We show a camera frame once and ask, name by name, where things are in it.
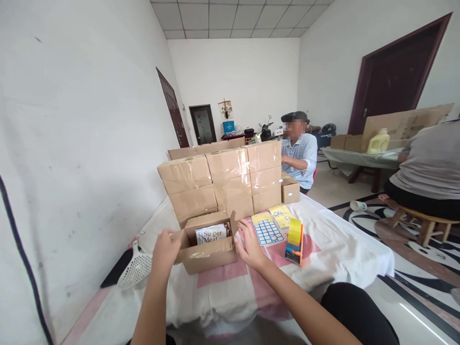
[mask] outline yellow bottle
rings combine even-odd
[[[387,150],[390,136],[386,128],[382,128],[380,132],[373,137],[369,142],[368,154],[384,153]]]

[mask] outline paper cup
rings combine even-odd
[[[352,202],[350,202],[350,208],[353,211],[366,211],[368,206],[367,206],[366,203],[363,203],[361,201],[353,200]]]

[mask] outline wooden door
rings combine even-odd
[[[168,105],[169,114],[171,115],[172,124],[174,125],[174,130],[176,132],[177,141],[181,148],[189,147],[187,134],[185,132],[184,123],[182,122],[181,112],[179,106],[177,105],[176,94],[174,89],[157,69],[158,76],[160,77],[161,87],[163,88],[164,98],[166,99],[166,104]]]
[[[450,16],[363,57],[349,134],[363,134],[369,116],[417,107]]]
[[[211,105],[191,106],[189,109],[198,145],[216,142],[216,131],[212,119]]]

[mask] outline cap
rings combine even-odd
[[[296,112],[281,116],[282,122],[292,122],[294,120],[302,120],[307,123],[309,122],[307,114],[305,114],[303,111],[296,111]]]

